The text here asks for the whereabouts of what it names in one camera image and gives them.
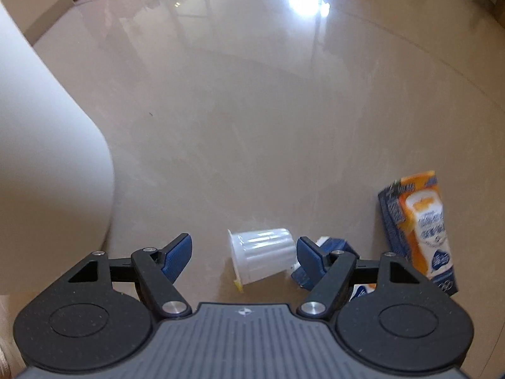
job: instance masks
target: white wall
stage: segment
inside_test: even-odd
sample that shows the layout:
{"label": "white wall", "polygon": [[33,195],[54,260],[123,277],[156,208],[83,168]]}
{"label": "white wall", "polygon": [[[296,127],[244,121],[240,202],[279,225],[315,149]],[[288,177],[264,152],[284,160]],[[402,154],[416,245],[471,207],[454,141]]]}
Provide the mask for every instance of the white wall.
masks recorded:
{"label": "white wall", "polygon": [[108,230],[109,148],[0,4],[0,294],[37,291]]}

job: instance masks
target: crumpled plastic cup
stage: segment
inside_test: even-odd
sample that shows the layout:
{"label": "crumpled plastic cup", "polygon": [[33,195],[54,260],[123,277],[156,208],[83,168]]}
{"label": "crumpled plastic cup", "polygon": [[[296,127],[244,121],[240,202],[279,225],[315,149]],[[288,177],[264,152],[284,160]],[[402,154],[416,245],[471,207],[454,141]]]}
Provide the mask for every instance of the crumpled plastic cup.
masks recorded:
{"label": "crumpled plastic cup", "polygon": [[238,290],[289,269],[296,263],[296,245],[287,229],[266,229],[231,233],[228,230],[231,258]]}

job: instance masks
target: metal pivot bolt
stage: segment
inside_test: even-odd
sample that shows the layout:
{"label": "metal pivot bolt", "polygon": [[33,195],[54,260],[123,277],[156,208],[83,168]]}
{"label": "metal pivot bolt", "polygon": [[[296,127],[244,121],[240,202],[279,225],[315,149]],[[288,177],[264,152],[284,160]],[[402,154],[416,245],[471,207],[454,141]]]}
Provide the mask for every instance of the metal pivot bolt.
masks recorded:
{"label": "metal pivot bolt", "polygon": [[319,315],[326,310],[326,306],[324,306],[321,302],[305,302],[300,306],[302,312],[307,315]]}
{"label": "metal pivot bolt", "polygon": [[188,305],[181,301],[170,301],[165,302],[161,307],[164,312],[170,313],[172,315],[179,315],[183,312],[186,312],[188,309]]}

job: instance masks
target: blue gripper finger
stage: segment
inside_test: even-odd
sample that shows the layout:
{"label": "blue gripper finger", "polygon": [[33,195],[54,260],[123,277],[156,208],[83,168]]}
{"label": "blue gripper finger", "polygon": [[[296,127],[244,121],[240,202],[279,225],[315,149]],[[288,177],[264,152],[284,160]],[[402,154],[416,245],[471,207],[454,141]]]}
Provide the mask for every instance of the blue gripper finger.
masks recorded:
{"label": "blue gripper finger", "polygon": [[191,259],[193,241],[187,233],[182,233],[160,252],[165,255],[165,260],[160,260],[163,263],[161,270],[167,279],[174,283]]}
{"label": "blue gripper finger", "polygon": [[299,238],[296,243],[296,256],[312,285],[316,285],[326,274],[326,253],[309,238]]}

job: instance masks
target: white curved surface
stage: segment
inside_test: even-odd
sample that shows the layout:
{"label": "white curved surface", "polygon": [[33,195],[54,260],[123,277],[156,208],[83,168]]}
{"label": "white curved surface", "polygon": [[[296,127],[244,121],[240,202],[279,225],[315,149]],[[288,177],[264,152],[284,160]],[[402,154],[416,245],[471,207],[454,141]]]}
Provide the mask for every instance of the white curved surface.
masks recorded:
{"label": "white curved surface", "polygon": [[478,377],[505,318],[505,30],[465,0],[324,1],[80,0],[35,48],[107,135],[110,251],[190,233],[193,306],[305,295],[282,275],[240,295],[227,229],[376,258],[377,192],[434,169]]}
{"label": "white curved surface", "polygon": [[107,232],[105,139],[0,4],[0,293],[37,291]]}

